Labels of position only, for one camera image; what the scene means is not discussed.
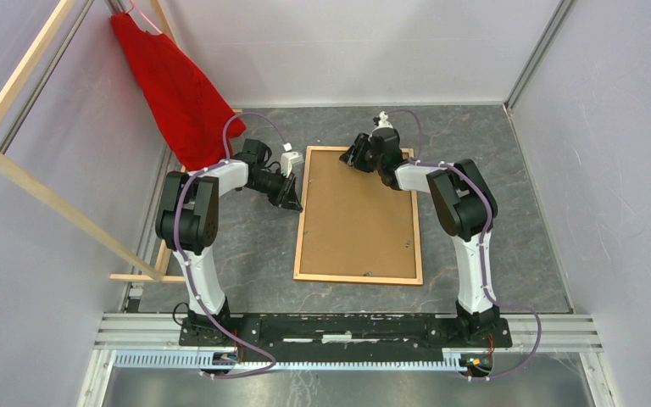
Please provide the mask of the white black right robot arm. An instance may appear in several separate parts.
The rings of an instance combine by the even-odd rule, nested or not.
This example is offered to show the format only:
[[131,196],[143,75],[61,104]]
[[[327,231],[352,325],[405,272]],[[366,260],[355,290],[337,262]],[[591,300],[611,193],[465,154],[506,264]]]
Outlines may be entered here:
[[467,346],[480,344],[500,317],[490,285],[490,242],[498,207],[475,162],[406,159],[398,131],[386,126],[358,134],[340,160],[361,172],[376,172],[393,190],[431,196],[439,225],[452,238],[456,253],[456,336]]

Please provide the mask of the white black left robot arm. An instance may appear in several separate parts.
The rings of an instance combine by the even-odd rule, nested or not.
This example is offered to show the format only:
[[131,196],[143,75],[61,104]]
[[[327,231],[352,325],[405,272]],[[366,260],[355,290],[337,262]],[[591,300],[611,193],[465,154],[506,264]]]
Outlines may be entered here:
[[271,155],[264,142],[247,139],[235,157],[193,173],[171,171],[164,181],[155,232],[181,266],[189,294],[188,323],[200,326],[200,334],[212,345],[226,343],[232,334],[213,256],[220,198],[247,188],[264,194],[279,209],[303,210],[293,173],[304,162],[303,155],[288,143],[279,160],[271,162]]

